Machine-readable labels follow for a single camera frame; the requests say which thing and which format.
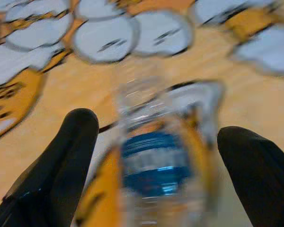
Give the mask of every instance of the plastic water bottle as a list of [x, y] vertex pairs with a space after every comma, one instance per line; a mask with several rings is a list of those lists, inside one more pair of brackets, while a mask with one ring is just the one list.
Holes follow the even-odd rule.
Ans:
[[121, 67], [124, 226], [199, 226], [206, 194], [190, 155], [193, 148], [170, 111], [158, 66], [139, 60]]

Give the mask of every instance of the blue bottle label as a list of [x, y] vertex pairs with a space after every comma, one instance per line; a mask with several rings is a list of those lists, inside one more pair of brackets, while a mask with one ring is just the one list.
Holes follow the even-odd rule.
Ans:
[[145, 197], [175, 194], [192, 175], [178, 138], [163, 132], [130, 138], [122, 146], [122, 161], [124, 186]]

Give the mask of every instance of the wooden floor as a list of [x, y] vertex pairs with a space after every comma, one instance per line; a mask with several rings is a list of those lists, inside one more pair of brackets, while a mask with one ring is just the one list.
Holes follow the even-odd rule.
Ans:
[[[194, 45], [187, 52], [159, 60], [167, 85], [194, 79], [221, 80], [226, 92], [219, 112], [220, 126], [251, 129], [284, 151], [284, 77], [230, 60], [227, 56], [235, 43], [223, 27], [196, 28]], [[43, 95], [32, 113], [0, 139], [0, 200], [43, 152], [70, 110], [92, 109], [101, 126], [117, 119], [112, 100], [113, 67], [90, 65], [70, 55], [65, 64], [48, 73]], [[221, 160], [219, 165], [224, 190], [211, 226], [249, 226]]]

